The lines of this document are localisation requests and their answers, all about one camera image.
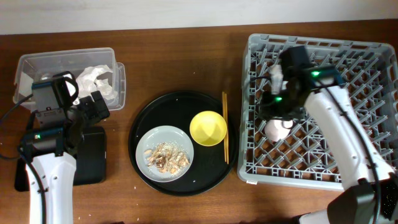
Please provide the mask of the pink cup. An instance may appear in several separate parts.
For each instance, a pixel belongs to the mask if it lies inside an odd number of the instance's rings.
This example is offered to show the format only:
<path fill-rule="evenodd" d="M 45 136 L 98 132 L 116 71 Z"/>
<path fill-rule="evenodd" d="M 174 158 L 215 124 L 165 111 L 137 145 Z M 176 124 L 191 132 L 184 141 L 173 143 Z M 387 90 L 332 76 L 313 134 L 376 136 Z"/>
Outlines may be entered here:
<path fill-rule="evenodd" d="M 272 119 L 265 125 L 264 133 L 269 140 L 277 142 L 281 139 L 285 139 L 289 135 L 293 125 L 294 122 L 292 120 L 283 121 Z"/>

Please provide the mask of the grey plate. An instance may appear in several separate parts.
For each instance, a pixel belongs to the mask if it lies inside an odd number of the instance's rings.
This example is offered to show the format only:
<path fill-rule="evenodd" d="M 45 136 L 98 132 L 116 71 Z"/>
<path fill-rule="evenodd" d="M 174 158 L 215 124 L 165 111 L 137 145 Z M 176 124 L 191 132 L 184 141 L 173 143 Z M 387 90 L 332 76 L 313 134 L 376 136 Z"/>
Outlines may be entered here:
<path fill-rule="evenodd" d="M 162 142 L 174 142 L 180 145 L 187 153 L 190 165 L 175 175 L 169 174 L 168 172 L 161 173 L 153 166 L 147 167 L 148 162 L 144 155 L 144 151 L 147 149 L 153 149 L 156 145 Z M 159 126 L 146 132 L 143 137 L 140 138 L 135 152 L 136 164 L 139 171 L 141 171 L 149 180 L 160 183 L 173 182 L 181 178 L 190 169 L 193 163 L 193 158 L 194 149 L 191 139 L 184 131 L 173 126 Z"/>

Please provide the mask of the white tissue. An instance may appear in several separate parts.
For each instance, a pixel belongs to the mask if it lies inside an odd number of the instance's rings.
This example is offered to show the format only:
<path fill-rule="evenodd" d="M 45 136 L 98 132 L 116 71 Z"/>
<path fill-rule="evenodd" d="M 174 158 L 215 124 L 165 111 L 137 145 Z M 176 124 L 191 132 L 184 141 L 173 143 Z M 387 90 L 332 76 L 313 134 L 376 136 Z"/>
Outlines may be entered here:
<path fill-rule="evenodd" d="M 94 91 L 100 91 L 103 98 L 106 100 L 113 100 L 118 93 L 113 90 L 107 78 L 98 78 L 105 73 L 113 74 L 113 71 L 107 65 L 97 65 L 95 67 L 87 67 L 76 78 L 79 88 L 79 98 L 90 96 Z"/>

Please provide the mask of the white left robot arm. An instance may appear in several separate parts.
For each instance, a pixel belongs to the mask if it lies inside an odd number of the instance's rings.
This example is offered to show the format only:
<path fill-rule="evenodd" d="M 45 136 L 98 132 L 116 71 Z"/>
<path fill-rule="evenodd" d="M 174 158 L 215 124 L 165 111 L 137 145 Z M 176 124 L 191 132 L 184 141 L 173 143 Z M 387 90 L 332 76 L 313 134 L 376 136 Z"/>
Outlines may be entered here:
<path fill-rule="evenodd" d="M 73 223 L 73 187 L 106 176 L 106 133 L 97 124 L 109 117 L 99 91 L 78 105 L 31 112 L 17 148 L 25 164 L 31 223 Z"/>

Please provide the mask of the grey dishwasher rack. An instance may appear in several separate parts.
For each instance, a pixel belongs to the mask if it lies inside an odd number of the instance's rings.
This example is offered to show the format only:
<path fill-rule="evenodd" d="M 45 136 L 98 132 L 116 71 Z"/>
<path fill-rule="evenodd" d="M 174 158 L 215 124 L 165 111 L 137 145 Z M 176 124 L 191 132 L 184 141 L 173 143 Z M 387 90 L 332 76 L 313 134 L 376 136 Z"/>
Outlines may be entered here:
<path fill-rule="evenodd" d="M 377 42 L 252 34 L 243 53 L 239 129 L 239 178 L 250 184 L 276 184 L 341 190 L 336 162 L 316 122 L 304 116 L 290 134 L 273 142 L 259 117 L 266 79 L 281 52 L 303 45 L 313 64 L 333 65 L 341 73 L 351 104 L 381 156 L 397 166 L 397 54 Z"/>

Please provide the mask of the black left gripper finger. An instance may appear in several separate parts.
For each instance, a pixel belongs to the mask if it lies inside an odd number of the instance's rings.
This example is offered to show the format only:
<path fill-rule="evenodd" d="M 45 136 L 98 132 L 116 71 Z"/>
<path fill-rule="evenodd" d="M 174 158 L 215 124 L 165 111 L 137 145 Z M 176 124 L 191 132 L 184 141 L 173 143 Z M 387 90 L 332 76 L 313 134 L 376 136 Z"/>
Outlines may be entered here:
<path fill-rule="evenodd" d="M 110 116 L 108 107 L 100 91 L 91 92 L 94 101 L 94 111 L 96 116 L 102 120 Z"/>
<path fill-rule="evenodd" d="M 78 110 L 80 111 L 86 126 L 92 126 L 97 122 L 97 110 L 95 108 L 95 102 L 91 96 L 80 98 Z"/>

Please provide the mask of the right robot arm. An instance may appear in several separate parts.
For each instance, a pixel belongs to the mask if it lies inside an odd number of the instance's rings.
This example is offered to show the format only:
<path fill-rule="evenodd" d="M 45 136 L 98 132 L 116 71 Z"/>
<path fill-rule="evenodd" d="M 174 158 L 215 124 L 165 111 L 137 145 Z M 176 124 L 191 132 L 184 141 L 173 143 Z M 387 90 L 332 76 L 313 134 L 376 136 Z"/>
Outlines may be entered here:
<path fill-rule="evenodd" d="M 333 67 L 274 65 L 271 92 L 262 97 L 268 139 L 291 133 L 293 113 L 303 108 L 315 120 L 335 158 L 343 193 L 326 209 L 307 213 L 297 223 L 397 223 L 397 174 L 376 151 L 359 122 Z"/>

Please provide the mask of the food scraps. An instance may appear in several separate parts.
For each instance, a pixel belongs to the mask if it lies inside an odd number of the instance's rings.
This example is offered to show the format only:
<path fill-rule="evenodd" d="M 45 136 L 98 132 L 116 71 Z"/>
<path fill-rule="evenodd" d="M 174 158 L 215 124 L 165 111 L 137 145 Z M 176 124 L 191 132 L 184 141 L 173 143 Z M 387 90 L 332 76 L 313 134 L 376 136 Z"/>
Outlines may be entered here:
<path fill-rule="evenodd" d="M 155 148 L 145 150 L 144 155 L 147 167 L 153 166 L 161 173 L 175 175 L 190 165 L 187 153 L 174 142 L 159 143 Z"/>

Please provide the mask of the wooden chopstick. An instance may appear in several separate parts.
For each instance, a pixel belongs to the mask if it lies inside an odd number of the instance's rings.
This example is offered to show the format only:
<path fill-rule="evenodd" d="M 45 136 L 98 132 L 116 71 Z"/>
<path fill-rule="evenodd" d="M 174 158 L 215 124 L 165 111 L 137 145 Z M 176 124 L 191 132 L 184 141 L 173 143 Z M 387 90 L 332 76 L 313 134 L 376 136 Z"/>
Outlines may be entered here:
<path fill-rule="evenodd" d="M 226 115 L 225 115 L 225 113 L 226 113 L 226 111 L 225 111 L 225 95 L 224 95 L 224 92 L 223 92 L 223 91 L 222 91 L 222 94 L 221 94 L 221 98 L 222 98 L 223 120 L 224 120 L 224 123 L 225 123 L 225 134 L 224 134 L 224 139 L 223 139 L 223 145 L 224 145 L 224 161 L 225 161 L 225 163 L 227 163 L 226 133 L 227 133 L 227 131 L 228 131 L 228 127 L 227 127 L 227 124 L 226 124 L 226 121 L 225 121 L 225 119 L 226 119 Z"/>
<path fill-rule="evenodd" d="M 224 95 L 225 95 L 225 111 L 226 111 L 226 113 L 225 113 L 225 115 L 226 115 L 225 121 L 226 121 L 226 124 L 227 124 L 227 127 L 228 127 L 228 99 L 227 99 L 228 96 L 227 96 L 226 93 L 224 93 Z M 226 133 L 226 152 L 227 152 L 227 164 L 229 164 L 229 129 L 228 129 L 228 131 Z"/>

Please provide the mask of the yellow bowl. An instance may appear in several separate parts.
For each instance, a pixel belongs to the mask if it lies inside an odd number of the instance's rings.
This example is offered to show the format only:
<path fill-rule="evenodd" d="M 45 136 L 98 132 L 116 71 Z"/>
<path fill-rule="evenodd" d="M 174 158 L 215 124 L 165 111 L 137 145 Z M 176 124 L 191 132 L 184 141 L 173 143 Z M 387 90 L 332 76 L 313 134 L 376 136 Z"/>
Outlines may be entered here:
<path fill-rule="evenodd" d="M 210 147 L 224 140 L 227 133 L 227 124 L 224 117 L 219 113 L 202 111 L 192 118 L 189 131 L 196 143 Z"/>

